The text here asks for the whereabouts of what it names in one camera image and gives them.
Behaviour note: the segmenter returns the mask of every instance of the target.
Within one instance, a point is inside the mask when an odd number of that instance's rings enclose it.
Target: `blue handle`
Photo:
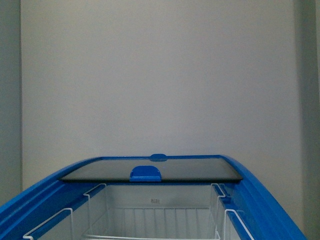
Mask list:
[[[149,160],[152,162],[165,162],[168,160],[168,157],[165,154],[156,153],[156,154],[152,154],[149,157]]]
[[[161,173],[155,166],[136,166],[130,173],[130,182],[161,182]]]

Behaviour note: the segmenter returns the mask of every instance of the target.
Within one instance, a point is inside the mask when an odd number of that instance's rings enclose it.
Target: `blue freezer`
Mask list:
[[[0,207],[0,240],[306,240],[225,155],[96,157]]]

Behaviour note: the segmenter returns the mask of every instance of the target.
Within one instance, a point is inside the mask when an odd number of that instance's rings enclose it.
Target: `wire rack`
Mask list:
[[[101,185],[104,190],[91,197],[91,192]],[[98,184],[83,194],[88,199],[85,207],[75,211],[64,208],[27,232],[23,238],[35,240],[33,232],[67,211],[69,216],[39,240],[58,235],[63,235],[63,239],[67,240],[240,240],[228,217],[228,212],[232,212],[246,231],[246,239],[254,240],[237,211],[224,209],[220,199],[226,195],[220,185],[213,183],[210,189],[207,207],[129,207],[109,204],[107,185]],[[80,227],[84,222],[87,227]]]

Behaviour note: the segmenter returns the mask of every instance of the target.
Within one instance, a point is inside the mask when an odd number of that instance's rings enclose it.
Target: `wall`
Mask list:
[[[320,89],[320,0],[315,1],[315,15],[316,15],[316,50],[317,50],[317,61],[318,61],[318,81]]]
[[[0,206],[21,191],[20,1],[0,0]]]
[[[22,1],[23,187],[95,156],[227,154],[304,230],[296,15],[291,0]]]
[[[301,102],[303,215],[308,239],[320,236],[320,105],[316,2],[300,1],[297,59]]]

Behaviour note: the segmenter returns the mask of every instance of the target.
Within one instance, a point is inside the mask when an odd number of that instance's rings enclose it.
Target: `blue plastic trim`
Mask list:
[[[130,173],[130,182],[161,182],[161,173],[155,166],[136,166]]]
[[[75,169],[101,159],[101,157],[91,158],[64,167],[2,205],[0,207],[0,240],[22,239],[23,234],[73,201],[74,196],[96,185],[86,183],[75,189],[68,189],[67,185],[58,179]]]
[[[253,237],[259,240],[307,240],[277,200],[247,168],[229,156],[219,157],[243,177],[239,184],[234,184],[232,201],[244,212]]]

